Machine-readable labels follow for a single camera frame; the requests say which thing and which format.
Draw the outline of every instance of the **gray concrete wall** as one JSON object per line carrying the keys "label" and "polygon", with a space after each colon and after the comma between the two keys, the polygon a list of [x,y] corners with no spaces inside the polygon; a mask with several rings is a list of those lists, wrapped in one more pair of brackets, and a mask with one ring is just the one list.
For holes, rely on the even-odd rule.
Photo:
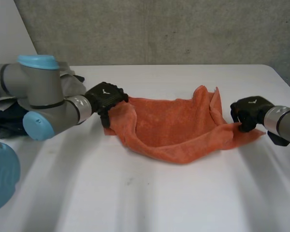
{"label": "gray concrete wall", "polygon": [[71,65],[266,64],[290,85],[290,0],[15,3],[37,52]]}

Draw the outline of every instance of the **table surface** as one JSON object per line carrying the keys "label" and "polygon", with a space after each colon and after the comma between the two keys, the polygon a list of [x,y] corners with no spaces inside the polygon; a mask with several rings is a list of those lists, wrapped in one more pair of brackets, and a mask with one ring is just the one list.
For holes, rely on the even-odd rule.
{"label": "table surface", "polygon": [[[230,104],[261,95],[290,107],[290,88],[264,65],[75,66],[134,97],[189,99],[199,85]],[[53,139],[5,141],[22,173],[0,210],[3,232],[290,232],[290,145],[267,136],[188,165],[136,154],[104,136],[97,115]]]}

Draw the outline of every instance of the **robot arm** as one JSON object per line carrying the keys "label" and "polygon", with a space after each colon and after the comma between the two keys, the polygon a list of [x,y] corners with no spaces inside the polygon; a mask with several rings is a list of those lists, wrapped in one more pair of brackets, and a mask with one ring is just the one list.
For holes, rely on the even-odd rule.
{"label": "robot arm", "polygon": [[19,56],[16,64],[0,65],[0,98],[8,96],[27,102],[29,112],[23,126],[32,139],[39,141],[82,123],[94,112],[108,127],[107,111],[122,100],[128,101],[122,89],[107,83],[100,83],[85,95],[64,99],[59,65],[48,55]]}
{"label": "robot arm", "polygon": [[249,132],[262,124],[276,145],[290,143],[290,108],[274,106],[266,99],[256,96],[240,99],[231,105],[234,122],[241,122],[239,130]]}

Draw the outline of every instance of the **orange cloth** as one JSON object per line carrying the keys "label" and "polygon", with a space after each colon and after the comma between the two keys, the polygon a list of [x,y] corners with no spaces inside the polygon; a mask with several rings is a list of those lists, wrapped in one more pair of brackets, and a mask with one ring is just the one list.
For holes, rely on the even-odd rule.
{"label": "orange cloth", "polygon": [[198,87],[191,100],[129,98],[109,111],[107,135],[117,135],[124,146],[154,159],[189,163],[218,149],[232,149],[264,133],[241,133],[240,123],[222,117],[218,88]]}

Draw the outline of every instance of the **light blue joint cap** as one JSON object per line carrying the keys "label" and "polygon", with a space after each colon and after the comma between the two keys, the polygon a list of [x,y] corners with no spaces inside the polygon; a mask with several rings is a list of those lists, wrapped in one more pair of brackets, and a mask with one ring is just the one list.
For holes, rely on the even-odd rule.
{"label": "light blue joint cap", "polygon": [[59,65],[55,57],[51,55],[19,55],[17,62],[24,66],[36,69],[59,69]]}
{"label": "light blue joint cap", "polygon": [[41,114],[29,111],[23,118],[23,126],[27,134],[34,140],[44,141],[55,136],[50,122]]}
{"label": "light blue joint cap", "polygon": [[20,179],[19,159],[12,148],[0,142],[0,208],[15,193],[15,185]]}

